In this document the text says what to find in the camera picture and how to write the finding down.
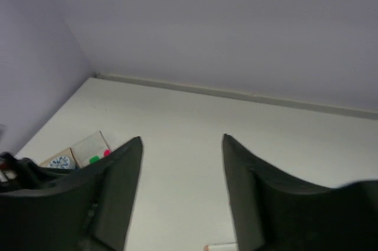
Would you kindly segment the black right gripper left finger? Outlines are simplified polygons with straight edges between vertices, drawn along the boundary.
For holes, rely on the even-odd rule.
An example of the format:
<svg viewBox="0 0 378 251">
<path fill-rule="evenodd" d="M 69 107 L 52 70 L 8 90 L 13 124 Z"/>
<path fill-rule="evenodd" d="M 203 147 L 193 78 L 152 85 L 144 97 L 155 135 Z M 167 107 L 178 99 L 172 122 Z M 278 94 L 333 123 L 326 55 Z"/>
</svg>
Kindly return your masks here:
<svg viewBox="0 0 378 251">
<path fill-rule="evenodd" d="M 2 250 L 123 250 L 142 139 L 35 190 L 1 193 Z"/>
</svg>

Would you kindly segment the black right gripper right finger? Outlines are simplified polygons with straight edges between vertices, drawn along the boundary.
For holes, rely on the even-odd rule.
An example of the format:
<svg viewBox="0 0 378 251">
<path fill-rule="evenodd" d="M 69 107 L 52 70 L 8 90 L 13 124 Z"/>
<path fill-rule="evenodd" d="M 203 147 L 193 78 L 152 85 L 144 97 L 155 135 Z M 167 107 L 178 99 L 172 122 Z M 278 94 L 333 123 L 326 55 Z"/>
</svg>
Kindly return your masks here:
<svg viewBox="0 0 378 251">
<path fill-rule="evenodd" d="M 239 250 L 376 250 L 377 181 L 316 185 L 224 135 L 223 165 Z"/>
</svg>

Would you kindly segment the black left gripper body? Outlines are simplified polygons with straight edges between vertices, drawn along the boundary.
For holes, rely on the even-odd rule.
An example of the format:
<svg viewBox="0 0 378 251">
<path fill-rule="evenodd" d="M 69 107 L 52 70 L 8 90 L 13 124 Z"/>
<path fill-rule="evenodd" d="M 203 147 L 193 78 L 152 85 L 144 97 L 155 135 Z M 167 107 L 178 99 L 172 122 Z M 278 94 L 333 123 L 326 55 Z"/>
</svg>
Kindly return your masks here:
<svg viewBox="0 0 378 251">
<path fill-rule="evenodd" d="M 1 193 L 39 189 L 69 173 L 69 169 L 44 168 L 29 158 L 16 159 L 9 152 L 1 153 L 1 174 L 5 177 L 1 181 Z"/>
</svg>

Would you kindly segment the blue paint jar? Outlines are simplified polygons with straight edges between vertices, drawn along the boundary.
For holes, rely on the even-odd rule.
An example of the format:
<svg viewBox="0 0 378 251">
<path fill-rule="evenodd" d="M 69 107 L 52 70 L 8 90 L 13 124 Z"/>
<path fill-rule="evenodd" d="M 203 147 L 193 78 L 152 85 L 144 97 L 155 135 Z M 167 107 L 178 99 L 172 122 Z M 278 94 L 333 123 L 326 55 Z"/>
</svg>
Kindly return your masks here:
<svg viewBox="0 0 378 251">
<path fill-rule="evenodd" d="M 47 165 L 48 168 L 75 169 L 76 163 L 73 158 L 61 155 L 53 158 Z"/>
</svg>

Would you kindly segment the green tip black highlighter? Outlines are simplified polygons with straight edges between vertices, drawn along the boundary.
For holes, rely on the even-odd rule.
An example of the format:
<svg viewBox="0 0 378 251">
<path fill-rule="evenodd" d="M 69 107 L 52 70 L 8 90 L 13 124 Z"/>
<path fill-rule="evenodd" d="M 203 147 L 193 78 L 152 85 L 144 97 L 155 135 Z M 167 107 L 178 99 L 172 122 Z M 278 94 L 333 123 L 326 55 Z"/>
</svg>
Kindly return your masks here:
<svg viewBox="0 0 378 251">
<path fill-rule="evenodd" d="M 92 163 L 98 161 L 99 159 L 100 158 L 96 155 L 96 156 L 94 156 L 94 157 L 92 157 L 92 158 L 89 159 L 89 163 L 92 164 Z"/>
</svg>

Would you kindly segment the pink tip black highlighter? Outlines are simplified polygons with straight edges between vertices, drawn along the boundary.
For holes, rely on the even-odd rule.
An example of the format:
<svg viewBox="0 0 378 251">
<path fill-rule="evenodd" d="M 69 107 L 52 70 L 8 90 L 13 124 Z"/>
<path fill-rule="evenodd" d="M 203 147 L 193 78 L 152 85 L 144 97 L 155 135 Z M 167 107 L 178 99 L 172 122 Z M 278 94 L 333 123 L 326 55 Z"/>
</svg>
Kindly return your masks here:
<svg viewBox="0 0 378 251">
<path fill-rule="evenodd" d="M 110 151 L 109 149 L 107 149 L 107 150 L 105 150 L 105 151 L 103 152 L 103 156 L 106 157 L 106 156 L 108 156 L 110 153 L 111 153 L 111 151 Z"/>
</svg>

